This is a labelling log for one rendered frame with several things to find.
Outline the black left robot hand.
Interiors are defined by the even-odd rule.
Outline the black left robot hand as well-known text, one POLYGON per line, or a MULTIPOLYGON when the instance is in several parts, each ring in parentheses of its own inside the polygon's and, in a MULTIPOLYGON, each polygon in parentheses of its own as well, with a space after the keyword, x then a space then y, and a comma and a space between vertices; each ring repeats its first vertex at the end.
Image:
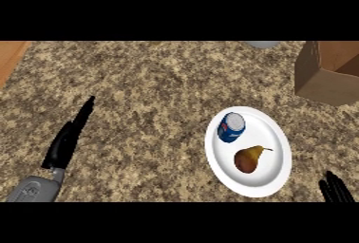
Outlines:
POLYGON ((74 120, 68 121, 64 125, 54 142, 51 143, 45 160, 42 162, 42 168, 66 169, 68 167, 80 133, 94 112, 95 99, 97 97, 92 96, 83 104, 74 120))

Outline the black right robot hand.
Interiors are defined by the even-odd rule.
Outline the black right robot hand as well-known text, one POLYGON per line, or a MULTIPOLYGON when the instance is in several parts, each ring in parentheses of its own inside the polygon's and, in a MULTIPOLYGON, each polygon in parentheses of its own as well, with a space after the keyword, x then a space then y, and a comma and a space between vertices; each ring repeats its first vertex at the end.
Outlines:
POLYGON ((327 202, 354 202, 354 196, 339 176, 328 171, 326 179, 318 182, 324 200, 327 202))

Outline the white oval plate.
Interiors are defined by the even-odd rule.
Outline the white oval plate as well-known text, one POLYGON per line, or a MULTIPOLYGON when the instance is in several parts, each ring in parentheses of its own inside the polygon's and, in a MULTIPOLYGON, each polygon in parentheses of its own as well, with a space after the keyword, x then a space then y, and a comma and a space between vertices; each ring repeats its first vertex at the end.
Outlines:
POLYGON ((281 190, 292 171, 290 141, 281 126, 259 109, 232 106, 216 114, 207 126, 206 153, 213 174, 234 192, 249 197, 265 197, 281 190), (218 127, 231 112, 243 116, 246 129, 238 139, 227 143, 219 139, 218 127), (256 145, 265 150, 258 169, 246 174, 235 168, 235 153, 256 145))

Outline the blue soda can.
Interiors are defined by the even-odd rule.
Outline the blue soda can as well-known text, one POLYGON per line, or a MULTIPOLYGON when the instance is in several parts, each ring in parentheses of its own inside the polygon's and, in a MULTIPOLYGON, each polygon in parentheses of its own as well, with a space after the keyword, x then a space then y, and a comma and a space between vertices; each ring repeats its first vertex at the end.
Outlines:
POLYGON ((225 115, 222 122, 218 127, 218 137, 219 139, 231 143, 237 140, 246 130, 246 120, 243 116, 231 112, 225 115))

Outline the brown cardboard box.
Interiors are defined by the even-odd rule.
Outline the brown cardboard box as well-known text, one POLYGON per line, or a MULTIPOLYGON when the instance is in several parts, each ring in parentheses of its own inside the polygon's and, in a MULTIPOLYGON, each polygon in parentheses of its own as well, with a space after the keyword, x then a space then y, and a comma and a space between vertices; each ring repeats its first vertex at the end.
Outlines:
POLYGON ((359 102, 359 41, 308 41, 295 63, 295 94, 331 105, 359 102))

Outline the brown yellow pear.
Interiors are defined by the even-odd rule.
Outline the brown yellow pear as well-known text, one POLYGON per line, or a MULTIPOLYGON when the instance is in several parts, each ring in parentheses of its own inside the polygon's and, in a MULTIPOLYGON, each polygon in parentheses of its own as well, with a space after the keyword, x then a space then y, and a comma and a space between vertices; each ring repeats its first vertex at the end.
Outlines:
POLYGON ((235 153, 235 168, 246 174, 252 174, 259 166, 259 160, 266 148, 261 145, 241 149, 235 153))

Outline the orange wooden panel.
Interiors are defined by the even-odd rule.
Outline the orange wooden panel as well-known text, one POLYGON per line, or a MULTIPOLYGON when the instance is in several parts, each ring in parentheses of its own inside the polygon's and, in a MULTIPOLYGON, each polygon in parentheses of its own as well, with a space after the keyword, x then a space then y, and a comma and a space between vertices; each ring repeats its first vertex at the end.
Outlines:
POLYGON ((30 41, 0 41, 0 87, 12 75, 30 45, 30 41))

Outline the pale grey round object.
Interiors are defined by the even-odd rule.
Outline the pale grey round object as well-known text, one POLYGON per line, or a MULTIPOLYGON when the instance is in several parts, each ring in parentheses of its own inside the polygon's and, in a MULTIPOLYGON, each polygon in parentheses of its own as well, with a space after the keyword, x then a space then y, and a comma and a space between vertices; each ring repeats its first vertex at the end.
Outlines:
POLYGON ((281 41, 246 41, 246 43, 256 48, 272 48, 280 45, 281 41))

